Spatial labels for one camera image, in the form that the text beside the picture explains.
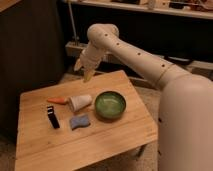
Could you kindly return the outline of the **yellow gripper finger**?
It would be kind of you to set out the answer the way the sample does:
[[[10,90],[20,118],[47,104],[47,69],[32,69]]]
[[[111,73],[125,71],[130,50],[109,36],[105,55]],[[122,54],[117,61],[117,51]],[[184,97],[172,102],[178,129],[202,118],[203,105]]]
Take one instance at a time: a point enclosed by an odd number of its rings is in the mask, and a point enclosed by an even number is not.
[[[80,58],[79,59],[77,59],[77,61],[76,61],[76,63],[75,63],[75,66],[74,66],[74,71],[78,71],[78,70],[80,70],[81,68],[82,68],[82,63],[81,63],[81,60],[80,60]]]
[[[95,70],[94,69],[90,69],[90,70],[85,69],[84,70],[84,81],[85,82],[90,81],[91,78],[94,76],[94,74],[95,74]]]

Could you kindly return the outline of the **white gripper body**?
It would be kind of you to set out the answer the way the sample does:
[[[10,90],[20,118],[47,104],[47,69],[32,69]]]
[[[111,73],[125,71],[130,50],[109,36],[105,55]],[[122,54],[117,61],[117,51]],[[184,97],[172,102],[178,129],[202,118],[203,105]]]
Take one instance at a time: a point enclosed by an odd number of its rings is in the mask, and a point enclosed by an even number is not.
[[[89,42],[80,54],[80,62],[86,70],[95,70],[106,53],[106,50],[97,48]]]

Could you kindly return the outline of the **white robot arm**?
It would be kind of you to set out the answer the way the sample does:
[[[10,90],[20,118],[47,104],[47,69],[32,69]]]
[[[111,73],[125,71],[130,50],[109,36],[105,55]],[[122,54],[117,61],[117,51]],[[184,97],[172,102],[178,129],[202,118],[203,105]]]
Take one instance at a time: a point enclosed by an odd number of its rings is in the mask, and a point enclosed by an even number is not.
[[[93,24],[75,64],[84,80],[106,53],[161,91],[158,122],[159,171],[213,171],[213,81],[119,38],[114,24]]]

